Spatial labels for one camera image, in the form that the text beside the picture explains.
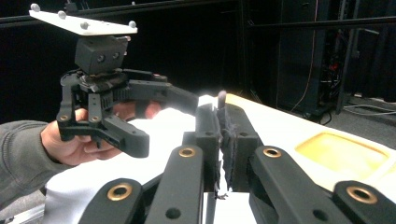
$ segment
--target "gray sleeve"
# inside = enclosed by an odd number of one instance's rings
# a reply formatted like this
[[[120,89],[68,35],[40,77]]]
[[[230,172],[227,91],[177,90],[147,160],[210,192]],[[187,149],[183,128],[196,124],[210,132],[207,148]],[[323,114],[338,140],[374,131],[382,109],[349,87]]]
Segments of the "gray sleeve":
[[[31,120],[0,125],[0,210],[70,168],[47,156],[40,136],[46,125]]]

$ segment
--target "human hand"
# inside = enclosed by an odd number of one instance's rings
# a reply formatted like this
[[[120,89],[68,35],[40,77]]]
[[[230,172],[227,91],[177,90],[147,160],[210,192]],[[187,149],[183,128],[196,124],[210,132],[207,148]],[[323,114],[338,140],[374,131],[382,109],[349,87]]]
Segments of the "human hand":
[[[135,102],[120,103],[113,107],[113,111],[121,119],[134,117]],[[146,118],[152,119],[161,106],[157,102],[150,102],[146,109]],[[88,119],[88,111],[79,109],[76,111],[76,120]],[[53,121],[41,132],[41,141],[53,161],[67,165],[79,165],[83,162],[94,160],[107,160],[121,153],[120,150],[102,141],[98,148],[96,142],[90,136],[75,136],[72,140],[64,142],[61,140],[58,123]]]

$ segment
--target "white mounting plate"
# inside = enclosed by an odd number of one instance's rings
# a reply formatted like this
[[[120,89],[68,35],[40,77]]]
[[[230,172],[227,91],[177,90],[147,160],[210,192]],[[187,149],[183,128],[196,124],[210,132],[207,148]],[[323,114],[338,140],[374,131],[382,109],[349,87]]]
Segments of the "white mounting plate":
[[[64,19],[61,19],[58,14],[45,11],[36,12],[29,10],[29,14],[36,19],[61,27],[78,35],[122,35],[137,33],[137,28],[107,21],[95,21],[73,16],[65,16]],[[89,24],[87,29],[81,28],[81,24],[84,22]]]

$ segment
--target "white table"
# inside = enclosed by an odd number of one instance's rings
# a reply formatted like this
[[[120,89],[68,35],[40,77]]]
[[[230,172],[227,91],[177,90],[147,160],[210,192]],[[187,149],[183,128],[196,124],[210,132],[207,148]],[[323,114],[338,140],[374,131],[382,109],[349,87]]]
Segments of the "white table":
[[[212,102],[216,102],[213,97],[200,97],[200,105]],[[332,190],[338,181],[356,179],[376,187],[396,202],[396,154],[394,150],[232,94],[227,95],[227,103],[242,107],[264,144],[288,151],[305,172],[323,188]],[[44,223],[78,223],[96,191],[108,181],[123,177],[134,179],[142,185],[145,184],[163,172],[170,152],[181,145],[183,133],[195,129],[193,116],[174,109],[161,111],[153,120],[134,120],[133,124],[150,135],[148,158],[135,159],[121,154],[108,161],[81,164],[56,175],[47,185]],[[372,175],[357,179],[353,175],[332,171],[296,152],[296,146],[322,132],[337,133],[379,148],[388,155],[388,159]],[[225,190],[224,182],[221,181],[221,191]],[[255,223],[248,205],[248,194],[229,192],[228,195],[226,200],[217,201],[215,223],[226,223],[226,221]]]

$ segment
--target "white surface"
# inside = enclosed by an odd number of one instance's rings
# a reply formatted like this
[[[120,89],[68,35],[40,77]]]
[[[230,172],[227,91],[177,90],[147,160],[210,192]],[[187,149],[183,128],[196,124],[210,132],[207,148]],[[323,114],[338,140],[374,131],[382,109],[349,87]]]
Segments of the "white surface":
[[[95,21],[73,16],[66,16],[64,19],[61,19],[58,14],[45,11],[35,12],[29,10],[29,14],[36,19],[61,27],[78,35],[123,35],[137,33],[137,28],[106,21]],[[89,24],[86,30],[81,28],[83,22]]]
[[[210,96],[200,98],[200,105],[209,102],[214,102]],[[306,139],[330,129],[233,95],[227,95],[227,102],[244,108],[264,144],[281,147],[288,151],[317,184],[332,190],[336,182],[350,179],[348,176],[339,175],[310,161],[294,150]],[[193,116],[182,114],[174,109],[161,111],[153,120],[134,120],[133,124],[137,128],[150,135],[148,158],[135,159],[121,154],[108,161],[88,162],[56,175],[47,185],[44,223],[78,223],[90,199],[108,181],[124,177],[145,184],[151,178],[162,173],[170,152],[181,145],[184,132],[194,131],[194,123]],[[375,144],[365,139],[360,140]],[[396,202],[395,154],[389,148],[380,145],[379,147],[389,153],[390,159],[376,174],[364,182],[375,186]],[[394,172],[387,173],[389,169],[393,169]],[[225,181],[221,180],[220,184],[220,194],[222,194],[225,191]],[[217,201],[215,223],[255,223],[248,205],[248,195],[232,192],[228,192],[228,195],[226,200]]]

